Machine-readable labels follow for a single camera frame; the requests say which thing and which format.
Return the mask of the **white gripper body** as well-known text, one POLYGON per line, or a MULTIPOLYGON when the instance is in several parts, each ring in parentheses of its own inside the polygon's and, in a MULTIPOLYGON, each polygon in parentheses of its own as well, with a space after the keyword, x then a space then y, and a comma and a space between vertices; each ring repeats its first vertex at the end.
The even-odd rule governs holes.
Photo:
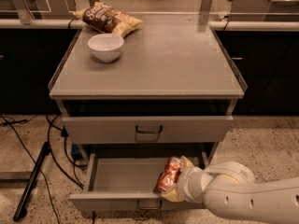
POLYGON ((203 203, 204 190, 213 177, 198 167, 186 168, 178 177, 178 196, 189 203, 203 203))

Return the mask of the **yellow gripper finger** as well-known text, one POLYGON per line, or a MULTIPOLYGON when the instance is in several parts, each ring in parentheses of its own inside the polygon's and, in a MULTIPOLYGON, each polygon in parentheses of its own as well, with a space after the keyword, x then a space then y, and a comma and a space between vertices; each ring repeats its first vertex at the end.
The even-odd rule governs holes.
POLYGON ((173 186, 169 188, 167 191, 163 191, 162 196, 172 203, 183 202, 183 199, 178 195, 177 186, 173 186))
POLYGON ((193 167, 193 163, 185 156, 180 157, 180 171, 183 172, 185 169, 193 167))

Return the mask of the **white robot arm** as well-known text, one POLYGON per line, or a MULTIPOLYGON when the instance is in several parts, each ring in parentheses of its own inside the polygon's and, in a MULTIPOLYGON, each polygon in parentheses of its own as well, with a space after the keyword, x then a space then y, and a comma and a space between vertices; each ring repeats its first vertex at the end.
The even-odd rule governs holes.
POLYGON ((172 203, 200 203, 217 217, 266 224, 299 224, 299 178, 257 183, 253 172, 228 161, 201 169, 171 157, 157 181, 172 203))

